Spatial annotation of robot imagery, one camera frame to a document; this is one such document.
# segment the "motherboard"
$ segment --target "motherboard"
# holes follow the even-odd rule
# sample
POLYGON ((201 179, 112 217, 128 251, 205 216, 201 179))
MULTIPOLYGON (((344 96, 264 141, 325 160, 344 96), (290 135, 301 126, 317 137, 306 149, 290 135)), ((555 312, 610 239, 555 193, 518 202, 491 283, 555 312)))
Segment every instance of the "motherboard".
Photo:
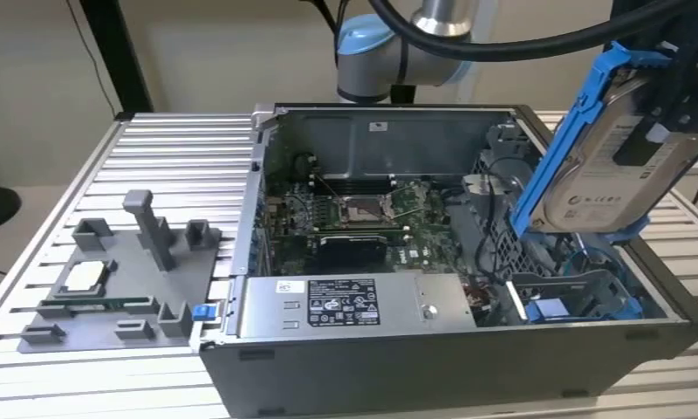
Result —
POLYGON ((268 198, 273 274, 466 271, 445 210, 459 185, 310 179, 268 198))

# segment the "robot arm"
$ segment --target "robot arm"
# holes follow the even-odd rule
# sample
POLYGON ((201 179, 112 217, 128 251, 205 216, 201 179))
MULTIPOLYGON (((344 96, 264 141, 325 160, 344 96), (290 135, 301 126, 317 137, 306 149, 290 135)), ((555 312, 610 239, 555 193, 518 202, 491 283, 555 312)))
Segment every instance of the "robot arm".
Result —
MULTIPOLYGON (((425 0, 410 24, 435 37, 467 40, 471 3, 477 2, 425 0)), ((340 29, 336 90, 345 101, 376 103, 387 98, 391 85, 439 86, 465 75, 469 62, 439 57, 410 45, 377 15, 353 17, 340 29)))
MULTIPOLYGON (((431 37, 387 0, 370 3, 401 40, 446 61, 543 58, 634 39, 631 45, 613 42, 595 59, 510 222, 521 237, 638 234, 649 210, 698 160, 698 0, 655 1, 577 32, 493 45, 431 37)), ((419 12, 431 3, 461 2, 425 1, 419 12)))

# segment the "green circuit board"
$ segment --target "green circuit board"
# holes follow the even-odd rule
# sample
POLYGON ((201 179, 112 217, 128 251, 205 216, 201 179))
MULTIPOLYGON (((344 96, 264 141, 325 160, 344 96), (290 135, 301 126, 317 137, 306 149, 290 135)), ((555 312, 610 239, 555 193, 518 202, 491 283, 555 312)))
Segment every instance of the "green circuit board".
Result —
POLYGON ((384 195, 312 195, 293 188, 270 198, 274 273, 314 274, 324 237, 384 237, 384 271, 463 273, 445 200, 431 182, 398 182, 384 195))

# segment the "blue latch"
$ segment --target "blue latch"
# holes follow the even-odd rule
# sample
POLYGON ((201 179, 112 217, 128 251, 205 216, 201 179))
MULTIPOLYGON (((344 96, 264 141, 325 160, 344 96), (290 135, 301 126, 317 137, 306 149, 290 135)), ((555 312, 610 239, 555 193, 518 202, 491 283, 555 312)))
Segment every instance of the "blue latch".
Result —
POLYGON ((208 304, 194 306, 194 311, 190 315, 194 321, 212 321, 217 319, 217 307, 208 304))
POLYGON ((537 299, 530 301, 525 306, 525 314, 531 323, 545 323, 553 320, 558 321, 562 318, 570 317, 561 299, 537 299))
POLYGON ((619 311, 610 315, 615 320, 635 320, 643 317, 643 309, 635 298, 629 298, 619 311))

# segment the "blue plastic bracket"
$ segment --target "blue plastic bracket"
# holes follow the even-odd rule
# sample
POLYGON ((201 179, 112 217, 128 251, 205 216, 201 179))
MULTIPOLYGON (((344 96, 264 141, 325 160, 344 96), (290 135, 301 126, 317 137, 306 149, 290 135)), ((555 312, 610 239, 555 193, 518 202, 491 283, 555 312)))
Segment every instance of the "blue plastic bracket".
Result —
POLYGON ((192 319, 194 321, 212 321, 217 319, 217 307, 208 304, 198 304, 194 306, 192 313, 192 319))
MULTIPOLYGON (((527 232, 533 210, 571 151, 582 130, 597 121, 602 114, 602 109, 605 108, 602 95, 610 85, 614 71, 626 65, 630 67, 663 67, 670 62, 670 58, 659 52, 630 51, 617 42, 613 42, 611 45, 613 47, 594 60, 593 69, 583 82, 582 91, 577 95, 575 103, 555 132, 546 155, 537 165, 535 173, 511 211, 510 223, 518 237, 522 237, 527 232)), ((621 234, 621 232, 625 232, 635 235, 641 231, 635 227, 637 224, 634 223, 625 231, 615 233, 621 234)))
POLYGON ((630 297, 619 311, 613 313, 609 318, 615 320, 637 320, 641 319, 642 313, 643 309, 641 308, 638 300, 630 297))

